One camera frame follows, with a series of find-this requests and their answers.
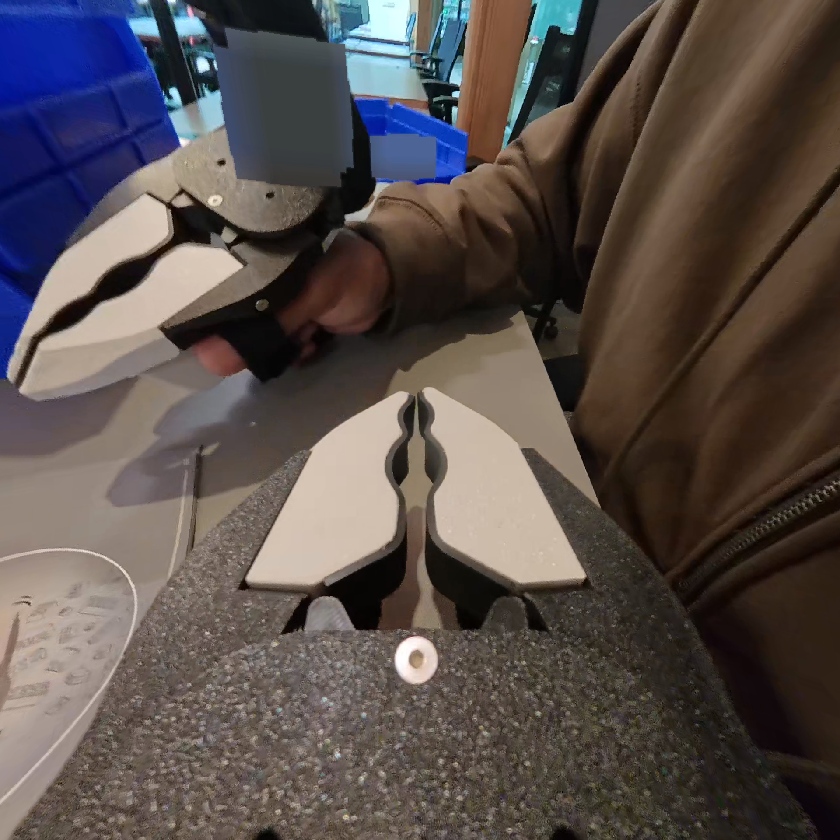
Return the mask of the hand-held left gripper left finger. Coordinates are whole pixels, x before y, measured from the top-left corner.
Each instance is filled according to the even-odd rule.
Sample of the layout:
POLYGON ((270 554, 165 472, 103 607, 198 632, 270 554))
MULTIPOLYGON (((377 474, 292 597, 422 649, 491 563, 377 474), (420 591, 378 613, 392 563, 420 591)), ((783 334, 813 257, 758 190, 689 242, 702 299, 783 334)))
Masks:
POLYGON ((248 569, 249 588, 390 595, 399 587, 415 405, 415 395, 397 392, 314 445, 248 569))

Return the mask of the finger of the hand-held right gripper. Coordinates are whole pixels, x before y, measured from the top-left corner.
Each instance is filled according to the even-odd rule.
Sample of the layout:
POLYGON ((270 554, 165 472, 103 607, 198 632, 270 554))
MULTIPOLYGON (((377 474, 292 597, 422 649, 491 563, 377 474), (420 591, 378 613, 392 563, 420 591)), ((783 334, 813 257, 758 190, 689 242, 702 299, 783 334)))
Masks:
POLYGON ((162 324, 219 287, 242 264, 209 245, 178 245, 125 294, 38 343, 21 394, 36 401, 96 391, 175 359, 162 324))
POLYGON ((69 246, 38 292, 8 363, 8 380, 23 384, 42 339, 78 324, 99 303, 136 287, 175 240, 172 209, 151 195, 141 195, 69 246))

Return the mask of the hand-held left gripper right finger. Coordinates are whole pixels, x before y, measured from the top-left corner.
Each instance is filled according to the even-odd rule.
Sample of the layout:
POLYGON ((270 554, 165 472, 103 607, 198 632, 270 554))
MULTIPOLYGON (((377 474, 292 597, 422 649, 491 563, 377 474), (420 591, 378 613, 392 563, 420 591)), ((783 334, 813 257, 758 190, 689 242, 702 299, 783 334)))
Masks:
POLYGON ((417 396, 432 481, 427 572, 443 594, 559 591, 586 573, 519 444, 433 387, 417 396))

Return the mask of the person's right forearm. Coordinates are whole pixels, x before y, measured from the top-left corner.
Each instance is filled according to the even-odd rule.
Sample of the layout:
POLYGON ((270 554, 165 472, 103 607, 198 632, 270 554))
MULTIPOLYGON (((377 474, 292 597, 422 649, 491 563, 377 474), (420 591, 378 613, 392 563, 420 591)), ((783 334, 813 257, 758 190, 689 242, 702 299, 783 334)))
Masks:
POLYGON ((581 287, 644 122, 638 74, 591 78, 568 106, 447 185, 393 184, 356 231, 384 257, 391 333, 581 287))

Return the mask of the grey desk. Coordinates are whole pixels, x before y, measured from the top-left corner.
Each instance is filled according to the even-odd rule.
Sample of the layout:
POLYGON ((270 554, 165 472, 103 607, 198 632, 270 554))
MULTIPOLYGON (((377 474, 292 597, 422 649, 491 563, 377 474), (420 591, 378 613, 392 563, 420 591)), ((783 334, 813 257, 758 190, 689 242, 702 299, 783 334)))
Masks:
POLYGON ((247 500, 203 542, 197 593, 177 592, 187 618, 224 631, 254 601, 277 635, 316 595, 250 590, 253 554, 277 518, 278 482, 336 426, 399 391, 433 386, 503 428, 520 446, 591 492, 560 419, 527 323, 510 308, 481 311, 392 339, 345 338, 324 361, 261 385, 222 379, 188 352, 96 391, 46 401, 2 383, 2 558, 56 548, 89 550, 121 565, 143 621, 179 574, 199 529, 247 500))

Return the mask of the person's right hand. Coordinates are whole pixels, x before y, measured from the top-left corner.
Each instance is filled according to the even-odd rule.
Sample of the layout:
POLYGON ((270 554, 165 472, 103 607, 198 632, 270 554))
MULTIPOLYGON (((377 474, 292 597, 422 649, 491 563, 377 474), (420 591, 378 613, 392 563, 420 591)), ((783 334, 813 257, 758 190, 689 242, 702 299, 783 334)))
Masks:
POLYGON ((344 228, 311 269, 301 292, 276 318, 286 335, 308 348, 320 333, 369 331, 392 305, 392 291, 382 252, 344 228))

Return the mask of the small blue storage bin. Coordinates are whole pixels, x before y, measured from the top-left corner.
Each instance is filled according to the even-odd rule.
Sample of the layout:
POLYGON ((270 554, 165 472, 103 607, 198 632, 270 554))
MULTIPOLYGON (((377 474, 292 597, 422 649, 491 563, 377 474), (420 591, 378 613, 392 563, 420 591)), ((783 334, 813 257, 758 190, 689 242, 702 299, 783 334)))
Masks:
POLYGON ((357 98, 378 182, 448 184, 467 170, 468 135, 401 103, 357 98))

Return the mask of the black office chair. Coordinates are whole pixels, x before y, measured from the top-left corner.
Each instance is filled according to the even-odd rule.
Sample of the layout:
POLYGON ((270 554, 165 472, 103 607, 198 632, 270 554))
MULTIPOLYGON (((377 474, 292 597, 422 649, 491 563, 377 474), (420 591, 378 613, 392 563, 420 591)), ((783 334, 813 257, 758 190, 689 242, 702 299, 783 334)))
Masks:
POLYGON ((455 63, 466 39, 467 22, 458 17, 447 18, 436 51, 412 51, 409 65, 421 78, 429 114, 453 125, 453 110, 458 103, 459 84, 450 80, 455 63))
POLYGON ((509 143, 518 139, 533 121, 570 102, 581 69, 581 45, 575 35, 549 26, 509 143))

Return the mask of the wooden pillar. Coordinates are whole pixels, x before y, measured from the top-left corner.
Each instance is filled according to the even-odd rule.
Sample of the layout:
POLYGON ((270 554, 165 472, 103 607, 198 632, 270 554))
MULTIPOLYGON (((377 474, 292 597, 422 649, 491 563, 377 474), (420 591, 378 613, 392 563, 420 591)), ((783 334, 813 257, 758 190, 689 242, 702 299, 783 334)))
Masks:
POLYGON ((529 1, 470 4, 457 126, 471 145, 501 141, 531 6, 529 1))

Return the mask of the person's brown jacket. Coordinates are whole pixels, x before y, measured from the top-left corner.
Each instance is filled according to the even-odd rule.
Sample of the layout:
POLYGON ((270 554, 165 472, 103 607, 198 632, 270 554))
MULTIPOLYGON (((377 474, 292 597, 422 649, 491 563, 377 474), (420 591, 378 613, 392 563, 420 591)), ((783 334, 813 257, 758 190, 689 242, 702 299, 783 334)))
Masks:
POLYGON ((521 135, 604 509, 838 838, 838 2, 658 2, 521 135))

